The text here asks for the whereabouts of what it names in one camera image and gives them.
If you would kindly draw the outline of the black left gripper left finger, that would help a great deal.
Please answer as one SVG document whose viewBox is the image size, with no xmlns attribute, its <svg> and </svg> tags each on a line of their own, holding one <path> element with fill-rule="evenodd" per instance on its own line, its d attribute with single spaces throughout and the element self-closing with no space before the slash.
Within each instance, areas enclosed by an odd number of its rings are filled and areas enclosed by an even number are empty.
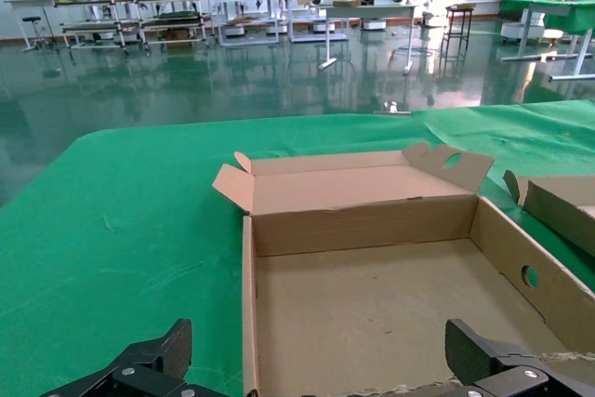
<svg viewBox="0 0 595 397">
<path fill-rule="evenodd" d="M 52 397 L 217 396 L 191 384 L 192 321 L 177 320 L 161 337 L 128 345 L 106 367 L 45 393 Z"/>
</svg>

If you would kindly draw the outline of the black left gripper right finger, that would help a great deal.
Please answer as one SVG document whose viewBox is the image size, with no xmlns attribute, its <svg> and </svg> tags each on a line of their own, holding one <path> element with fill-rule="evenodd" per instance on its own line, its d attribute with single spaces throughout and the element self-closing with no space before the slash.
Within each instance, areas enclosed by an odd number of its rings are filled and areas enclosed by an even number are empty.
<svg viewBox="0 0 595 397">
<path fill-rule="evenodd" d="M 482 337 L 460 319 L 445 324 L 444 352 L 461 383 L 448 396 L 592 396 L 594 387 L 554 371 L 531 352 Z"/>
</svg>

